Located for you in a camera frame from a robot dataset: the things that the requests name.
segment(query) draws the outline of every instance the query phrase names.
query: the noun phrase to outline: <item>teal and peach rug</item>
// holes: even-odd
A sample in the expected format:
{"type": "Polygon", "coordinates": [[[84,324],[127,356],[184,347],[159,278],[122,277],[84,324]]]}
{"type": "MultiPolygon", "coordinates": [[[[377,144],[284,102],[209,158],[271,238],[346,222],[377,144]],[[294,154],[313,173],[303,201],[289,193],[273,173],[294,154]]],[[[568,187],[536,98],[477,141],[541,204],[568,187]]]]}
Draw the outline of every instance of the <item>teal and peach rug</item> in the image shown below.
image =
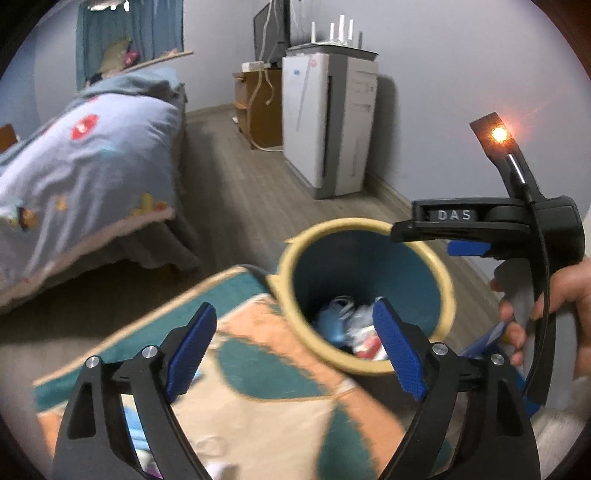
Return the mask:
{"type": "Polygon", "coordinates": [[[217,333],[200,366],[202,376],[173,405],[193,445],[212,438],[222,445],[198,451],[202,461],[238,465],[242,480],[377,478],[404,435],[402,424],[300,344],[274,299],[241,267],[211,277],[39,379],[35,397],[50,451],[88,356],[118,361],[158,345],[203,301],[217,310],[217,333]]]}

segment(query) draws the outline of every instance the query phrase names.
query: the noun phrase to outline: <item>yellow rim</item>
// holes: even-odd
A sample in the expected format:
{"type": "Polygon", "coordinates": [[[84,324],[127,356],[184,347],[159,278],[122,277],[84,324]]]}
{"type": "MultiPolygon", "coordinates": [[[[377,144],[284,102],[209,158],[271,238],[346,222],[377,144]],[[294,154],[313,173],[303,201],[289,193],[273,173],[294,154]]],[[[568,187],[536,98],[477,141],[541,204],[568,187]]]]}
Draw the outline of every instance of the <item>yellow rim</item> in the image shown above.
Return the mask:
{"type": "MultiPolygon", "coordinates": [[[[293,331],[300,340],[308,346],[318,357],[335,367],[349,373],[363,375],[388,374],[393,371],[389,361],[368,361],[349,355],[327,343],[310,326],[296,298],[293,295],[293,273],[297,261],[312,243],[331,233],[344,230],[366,230],[369,232],[389,235],[392,225],[368,218],[342,218],[319,223],[305,230],[294,238],[287,240],[291,245],[279,261],[277,275],[269,275],[268,282],[279,301],[283,313],[289,321],[293,331]]],[[[441,298],[441,313],[437,327],[431,335],[432,342],[442,342],[452,329],[456,316],[456,297],[452,278],[441,259],[424,242],[406,244],[427,264],[437,285],[441,298]]]]}

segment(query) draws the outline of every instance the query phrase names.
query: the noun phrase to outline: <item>blue blanket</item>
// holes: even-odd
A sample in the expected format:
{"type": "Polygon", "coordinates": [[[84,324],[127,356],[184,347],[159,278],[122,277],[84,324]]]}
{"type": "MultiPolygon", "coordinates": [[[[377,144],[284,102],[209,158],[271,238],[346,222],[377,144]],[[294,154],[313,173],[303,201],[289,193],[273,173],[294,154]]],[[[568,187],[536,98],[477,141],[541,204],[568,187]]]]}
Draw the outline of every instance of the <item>blue blanket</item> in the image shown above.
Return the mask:
{"type": "Polygon", "coordinates": [[[174,216],[181,83],[133,72],[79,93],[0,156],[0,306],[78,257],[174,216]]]}

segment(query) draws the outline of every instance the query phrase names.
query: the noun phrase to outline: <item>bed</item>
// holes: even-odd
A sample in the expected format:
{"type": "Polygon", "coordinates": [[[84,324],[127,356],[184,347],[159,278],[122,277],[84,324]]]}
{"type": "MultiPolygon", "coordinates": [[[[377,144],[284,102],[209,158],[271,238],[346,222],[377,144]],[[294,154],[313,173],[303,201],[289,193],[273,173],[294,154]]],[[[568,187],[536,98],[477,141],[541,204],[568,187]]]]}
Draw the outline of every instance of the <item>bed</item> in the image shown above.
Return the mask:
{"type": "Polygon", "coordinates": [[[125,258],[199,266],[179,201],[185,102],[173,69],[123,74],[0,155],[0,312],[125,258]]]}

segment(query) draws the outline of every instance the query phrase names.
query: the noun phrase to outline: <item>led light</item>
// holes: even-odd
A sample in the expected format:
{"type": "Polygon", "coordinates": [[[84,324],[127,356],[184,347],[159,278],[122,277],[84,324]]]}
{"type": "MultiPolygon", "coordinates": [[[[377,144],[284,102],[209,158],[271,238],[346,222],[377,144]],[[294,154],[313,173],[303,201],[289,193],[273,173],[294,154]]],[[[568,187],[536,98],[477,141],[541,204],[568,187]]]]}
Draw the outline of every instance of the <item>led light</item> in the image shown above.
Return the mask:
{"type": "Polygon", "coordinates": [[[507,140],[507,136],[509,134],[507,133],[507,130],[503,127],[496,127],[493,131],[492,131],[492,138],[495,139],[495,141],[501,143],[504,142],[505,140],[507,140]]]}

